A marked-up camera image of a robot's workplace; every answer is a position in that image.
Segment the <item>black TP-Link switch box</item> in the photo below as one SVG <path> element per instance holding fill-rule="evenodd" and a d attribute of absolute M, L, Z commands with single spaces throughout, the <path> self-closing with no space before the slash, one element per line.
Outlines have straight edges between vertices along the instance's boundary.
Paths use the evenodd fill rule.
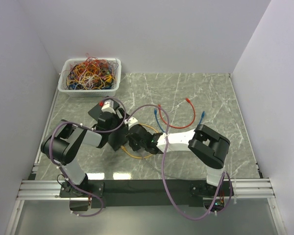
<path fill-rule="evenodd" d="M 120 149 L 121 146 L 127 143 L 128 126 L 123 125 L 118 130 L 112 132 L 108 138 L 108 144 L 114 151 Z"/>

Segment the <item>black Mercusys switch box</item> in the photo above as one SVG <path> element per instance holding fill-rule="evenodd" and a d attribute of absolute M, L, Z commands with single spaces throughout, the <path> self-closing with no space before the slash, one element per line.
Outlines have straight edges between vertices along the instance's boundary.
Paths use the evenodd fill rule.
<path fill-rule="evenodd" d="M 101 111 L 101 107 L 100 107 L 99 103 L 96 104 L 91 110 L 88 111 L 88 115 L 96 121 L 98 121 L 100 114 L 103 113 Z M 114 101 L 115 112 L 119 107 L 120 107 L 119 103 L 117 101 Z"/>

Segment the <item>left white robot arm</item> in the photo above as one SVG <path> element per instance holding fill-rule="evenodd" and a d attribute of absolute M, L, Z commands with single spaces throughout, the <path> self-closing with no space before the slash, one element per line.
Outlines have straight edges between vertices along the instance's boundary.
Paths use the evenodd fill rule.
<path fill-rule="evenodd" d="M 66 181 L 71 181 L 72 192 L 82 197 L 89 190 L 89 179 L 77 162 L 76 155 L 82 143 L 103 148 L 106 144 L 117 151 L 127 143 L 129 114 L 119 105 L 104 108 L 96 105 L 88 112 L 97 123 L 90 129 L 61 120 L 41 144 L 41 152 L 61 168 Z"/>

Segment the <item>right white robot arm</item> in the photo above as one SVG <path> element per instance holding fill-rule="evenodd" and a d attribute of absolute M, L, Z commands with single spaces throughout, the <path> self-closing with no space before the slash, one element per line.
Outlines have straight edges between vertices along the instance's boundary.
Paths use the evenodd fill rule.
<path fill-rule="evenodd" d="M 206 191 L 210 195 L 217 195 L 222 191 L 220 179 L 230 140 L 210 127 L 200 124 L 194 130 L 186 132 L 151 134 L 137 124 L 130 128 L 127 139 L 134 151 L 141 148 L 151 154 L 191 151 L 206 165 Z"/>

